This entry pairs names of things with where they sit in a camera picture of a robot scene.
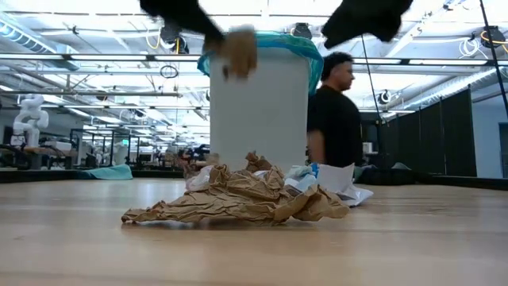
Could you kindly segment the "folded teal trash bag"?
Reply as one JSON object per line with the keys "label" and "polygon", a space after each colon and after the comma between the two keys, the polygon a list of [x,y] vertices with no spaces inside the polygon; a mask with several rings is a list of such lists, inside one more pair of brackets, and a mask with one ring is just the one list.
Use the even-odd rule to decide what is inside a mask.
{"label": "folded teal trash bag", "polygon": [[131,168],[126,164],[114,165],[104,168],[93,168],[77,172],[81,180],[132,180]]}

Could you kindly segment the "white paper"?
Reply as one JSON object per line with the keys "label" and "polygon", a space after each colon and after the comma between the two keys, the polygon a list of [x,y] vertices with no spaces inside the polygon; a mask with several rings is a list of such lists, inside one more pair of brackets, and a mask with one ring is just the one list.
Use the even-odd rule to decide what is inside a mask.
{"label": "white paper", "polygon": [[357,207],[371,198],[374,193],[367,189],[356,187],[353,183],[355,165],[344,168],[327,164],[319,164],[317,183],[328,192],[332,192],[349,207]]}

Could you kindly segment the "large brown paper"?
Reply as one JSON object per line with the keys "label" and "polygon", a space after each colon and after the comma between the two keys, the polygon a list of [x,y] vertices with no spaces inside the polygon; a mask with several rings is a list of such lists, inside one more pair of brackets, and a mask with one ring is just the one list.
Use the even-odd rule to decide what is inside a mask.
{"label": "large brown paper", "polygon": [[349,207],[319,184],[301,187],[285,182],[282,170],[255,153],[246,156],[248,165],[231,171],[226,164],[206,166],[208,179],[202,187],[189,187],[184,195],[167,203],[159,201],[146,209],[129,209],[123,223],[203,219],[236,219],[259,223],[282,223],[289,218],[316,222],[321,218],[343,218]]}

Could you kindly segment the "white plastic trash bin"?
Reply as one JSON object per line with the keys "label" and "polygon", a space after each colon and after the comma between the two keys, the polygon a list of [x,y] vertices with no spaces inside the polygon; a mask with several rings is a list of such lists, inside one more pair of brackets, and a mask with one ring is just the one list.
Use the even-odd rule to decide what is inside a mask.
{"label": "white plastic trash bin", "polygon": [[286,171],[306,159],[310,68],[285,48],[259,48],[247,79],[226,75],[226,62],[210,59],[210,151],[232,170],[255,152]]}

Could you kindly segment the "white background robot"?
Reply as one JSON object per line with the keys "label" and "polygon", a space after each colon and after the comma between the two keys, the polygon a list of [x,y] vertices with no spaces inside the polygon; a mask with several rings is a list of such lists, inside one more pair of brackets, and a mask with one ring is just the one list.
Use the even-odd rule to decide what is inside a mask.
{"label": "white background robot", "polygon": [[20,103],[20,112],[13,122],[13,135],[10,144],[13,146],[38,147],[40,130],[48,127],[48,112],[42,110],[44,96],[28,94]]}

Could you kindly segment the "teal plastic trash bag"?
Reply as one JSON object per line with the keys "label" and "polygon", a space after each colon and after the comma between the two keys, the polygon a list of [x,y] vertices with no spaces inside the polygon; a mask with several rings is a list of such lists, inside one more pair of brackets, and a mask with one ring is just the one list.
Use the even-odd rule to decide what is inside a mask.
{"label": "teal plastic trash bag", "polygon": [[308,95],[312,96],[320,82],[324,60],[312,40],[305,37],[296,37],[287,33],[255,32],[253,29],[232,30],[232,33],[249,33],[256,38],[257,48],[282,48],[302,57],[309,68]]}

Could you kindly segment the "person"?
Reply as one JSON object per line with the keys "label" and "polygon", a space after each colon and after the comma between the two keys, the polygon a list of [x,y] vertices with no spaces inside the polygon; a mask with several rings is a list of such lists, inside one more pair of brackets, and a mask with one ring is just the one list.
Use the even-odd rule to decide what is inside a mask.
{"label": "person", "polygon": [[324,58],[321,86],[308,104],[307,147],[313,163],[345,168],[362,160],[360,112],[344,95],[355,79],[352,64],[344,52]]}

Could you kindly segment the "black partition wall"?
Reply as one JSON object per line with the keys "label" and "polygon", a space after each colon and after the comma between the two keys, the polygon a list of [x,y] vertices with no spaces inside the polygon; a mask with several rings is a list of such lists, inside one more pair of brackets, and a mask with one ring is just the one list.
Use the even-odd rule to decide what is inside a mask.
{"label": "black partition wall", "polygon": [[466,89],[381,127],[381,146],[388,164],[445,176],[477,176],[471,111]]}

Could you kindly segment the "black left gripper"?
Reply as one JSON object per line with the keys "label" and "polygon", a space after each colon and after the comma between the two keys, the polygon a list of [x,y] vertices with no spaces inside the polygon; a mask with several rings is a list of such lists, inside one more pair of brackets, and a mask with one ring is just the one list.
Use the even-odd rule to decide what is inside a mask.
{"label": "black left gripper", "polygon": [[208,41],[221,43],[222,31],[206,16],[197,0],[139,0],[141,9],[183,29],[199,31]]}

